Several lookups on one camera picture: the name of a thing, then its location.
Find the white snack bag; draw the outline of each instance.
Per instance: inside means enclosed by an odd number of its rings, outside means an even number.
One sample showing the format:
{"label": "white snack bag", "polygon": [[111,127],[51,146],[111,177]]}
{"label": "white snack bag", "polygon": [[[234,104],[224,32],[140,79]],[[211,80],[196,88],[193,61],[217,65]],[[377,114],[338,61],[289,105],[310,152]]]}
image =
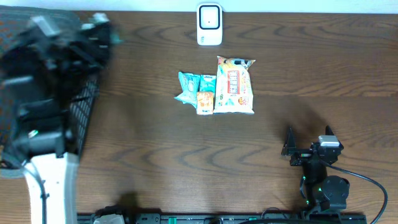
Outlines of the white snack bag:
{"label": "white snack bag", "polygon": [[214,113],[254,114],[248,68],[255,60],[218,57]]}

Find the small orange packet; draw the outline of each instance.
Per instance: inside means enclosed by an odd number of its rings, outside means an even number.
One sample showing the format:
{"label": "small orange packet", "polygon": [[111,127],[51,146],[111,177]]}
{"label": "small orange packet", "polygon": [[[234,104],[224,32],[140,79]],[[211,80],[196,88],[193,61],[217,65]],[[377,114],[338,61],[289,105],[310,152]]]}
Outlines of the small orange packet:
{"label": "small orange packet", "polygon": [[209,115],[214,111],[214,94],[207,91],[199,91],[197,93],[198,107],[197,114]]}

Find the wooden table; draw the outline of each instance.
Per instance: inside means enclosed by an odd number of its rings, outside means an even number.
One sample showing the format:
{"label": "wooden table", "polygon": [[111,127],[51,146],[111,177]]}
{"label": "wooden table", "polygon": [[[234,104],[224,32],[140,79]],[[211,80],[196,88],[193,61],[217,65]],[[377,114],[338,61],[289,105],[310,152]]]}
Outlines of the wooden table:
{"label": "wooden table", "polygon": [[[81,16],[91,14],[79,12]],[[224,13],[220,46],[200,47],[195,13],[109,12],[116,47],[95,104],[77,210],[117,202],[163,212],[261,212],[303,206],[302,170],[280,152],[288,125],[303,146],[330,124],[336,166],[389,192],[381,223],[398,222],[398,17]],[[217,55],[256,59],[255,115],[197,116],[173,99],[178,71],[216,74]],[[359,178],[347,212],[370,222],[382,192]],[[0,180],[0,223],[29,223],[25,180]]]}

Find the plastic snack package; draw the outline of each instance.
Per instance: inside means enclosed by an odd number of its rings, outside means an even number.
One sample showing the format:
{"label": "plastic snack package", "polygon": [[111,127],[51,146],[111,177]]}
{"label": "plastic snack package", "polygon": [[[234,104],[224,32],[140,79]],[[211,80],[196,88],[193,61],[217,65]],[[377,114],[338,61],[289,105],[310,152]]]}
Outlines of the plastic snack package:
{"label": "plastic snack package", "polygon": [[216,94],[216,76],[215,75],[201,75],[199,91],[210,91],[213,96]]}
{"label": "plastic snack package", "polygon": [[198,108],[197,114],[199,115],[209,115],[213,114],[214,108],[214,94],[210,91],[199,91],[198,97]]}
{"label": "plastic snack package", "polygon": [[175,97],[183,103],[190,103],[193,107],[197,107],[197,93],[200,83],[200,75],[191,73],[178,73],[178,79],[181,83],[182,93]]}
{"label": "plastic snack package", "polygon": [[255,60],[218,57],[214,113],[254,114],[248,68]]}

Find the teal wrapper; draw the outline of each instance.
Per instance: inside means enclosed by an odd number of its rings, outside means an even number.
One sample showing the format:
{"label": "teal wrapper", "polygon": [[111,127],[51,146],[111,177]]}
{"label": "teal wrapper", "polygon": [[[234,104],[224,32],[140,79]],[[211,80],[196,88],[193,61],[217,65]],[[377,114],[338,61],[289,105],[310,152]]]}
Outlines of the teal wrapper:
{"label": "teal wrapper", "polygon": [[182,93],[176,96],[175,99],[180,100],[183,103],[189,103],[196,108],[198,106],[197,93],[199,89],[200,75],[179,72],[178,79],[181,83]]}
{"label": "teal wrapper", "polygon": [[215,75],[201,75],[200,76],[200,91],[210,91],[216,95],[216,76]]}

